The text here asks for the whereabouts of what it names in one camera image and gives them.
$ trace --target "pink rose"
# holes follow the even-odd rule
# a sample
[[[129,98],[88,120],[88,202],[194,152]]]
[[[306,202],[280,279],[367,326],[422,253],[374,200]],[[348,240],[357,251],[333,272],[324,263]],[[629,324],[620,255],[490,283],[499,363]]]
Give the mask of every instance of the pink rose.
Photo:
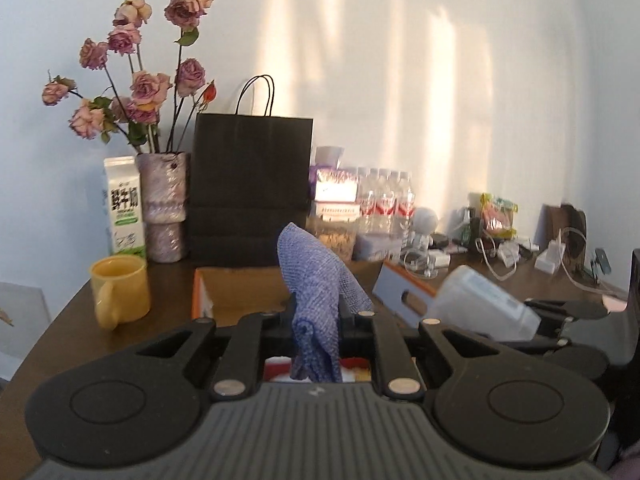
[[[131,88],[131,98],[137,107],[142,107],[146,111],[160,109],[166,99],[166,94],[171,83],[167,74],[149,74],[144,70],[133,75]]]
[[[96,44],[90,38],[84,40],[80,49],[80,65],[91,70],[102,70],[107,63],[108,46],[104,41]]]
[[[200,16],[206,14],[204,9],[209,9],[212,2],[213,0],[169,0],[164,16],[180,28],[197,27]]]
[[[158,111],[155,108],[147,110],[145,105],[141,107],[136,106],[135,102],[129,101],[126,105],[127,115],[129,119],[135,123],[155,124],[159,120]]]
[[[140,41],[142,41],[142,37],[133,23],[116,25],[107,39],[109,50],[118,52],[121,56],[135,53],[136,47],[134,45],[140,44]]]
[[[171,2],[164,9],[164,16],[174,25],[183,29],[197,27],[200,24],[196,13],[190,10],[189,4],[184,1]]]
[[[132,23],[141,27],[151,17],[151,6],[145,0],[124,0],[113,15],[113,25],[127,25]]]
[[[204,69],[198,60],[190,57],[180,63],[178,70],[177,91],[180,97],[194,95],[202,88],[206,81],[204,79]]]
[[[104,111],[101,108],[89,109],[89,101],[82,99],[82,104],[69,121],[69,126],[83,139],[93,139],[104,127]]]
[[[127,108],[127,105],[131,102],[131,99],[128,97],[121,97],[122,106]],[[126,123],[128,122],[127,115],[125,111],[120,106],[120,102],[117,98],[113,98],[111,101],[111,112],[113,113],[113,117],[117,123]]]
[[[52,81],[47,83],[42,91],[42,102],[47,106],[55,106],[62,99],[68,97],[69,87]]]

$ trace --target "purple vase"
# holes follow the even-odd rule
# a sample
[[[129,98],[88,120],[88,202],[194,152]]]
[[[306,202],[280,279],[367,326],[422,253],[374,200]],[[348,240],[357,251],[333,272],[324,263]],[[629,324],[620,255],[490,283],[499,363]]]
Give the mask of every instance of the purple vase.
[[[146,252],[153,262],[178,262],[186,255],[182,222],[187,218],[187,153],[138,155]]]

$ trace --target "tissue box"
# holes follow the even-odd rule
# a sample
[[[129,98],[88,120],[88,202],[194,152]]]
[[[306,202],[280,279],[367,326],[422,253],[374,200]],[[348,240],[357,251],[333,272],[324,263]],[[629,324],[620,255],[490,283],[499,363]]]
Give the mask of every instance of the tissue box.
[[[358,178],[342,170],[316,170],[316,202],[356,202]]]
[[[402,249],[402,236],[367,233],[358,234],[353,259],[367,262],[398,261]]]
[[[313,202],[311,216],[328,222],[353,222],[360,218],[360,204],[343,202]]]

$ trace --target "purple towel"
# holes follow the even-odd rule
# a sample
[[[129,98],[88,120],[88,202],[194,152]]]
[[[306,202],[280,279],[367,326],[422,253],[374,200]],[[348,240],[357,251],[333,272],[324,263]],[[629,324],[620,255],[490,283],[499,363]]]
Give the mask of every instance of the purple towel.
[[[313,235],[289,224],[278,238],[278,259],[289,291],[296,295],[291,327],[298,355],[293,379],[340,383],[338,362],[338,298],[353,313],[373,304],[343,261]]]

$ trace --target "plastic water bottle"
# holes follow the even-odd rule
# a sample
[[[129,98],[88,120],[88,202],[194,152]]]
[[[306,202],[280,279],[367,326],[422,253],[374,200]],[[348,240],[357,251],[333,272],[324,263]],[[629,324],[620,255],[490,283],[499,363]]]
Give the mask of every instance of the plastic water bottle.
[[[376,211],[376,182],[378,170],[358,168],[358,202],[360,203],[360,231],[370,233],[374,230],[373,219]]]
[[[408,237],[414,220],[415,213],[415,193],[411,184],[411,174],[408,171],[400,173],[398,183],[398,208],[396,218],[404,238]]]
[[[378,190],[376,193],[376,217],[380,232],[391,234],[394,226],[396,211],[396,190],[389,182],[390,170],[380,170]]]
[[[398,199],[400,197],[400,172],[393,170],[389,173],[389,178],[386,180],[389,187],[394,190],[396,201],[394,203],[394,218],[392,221],[392,233],[398,232]]]

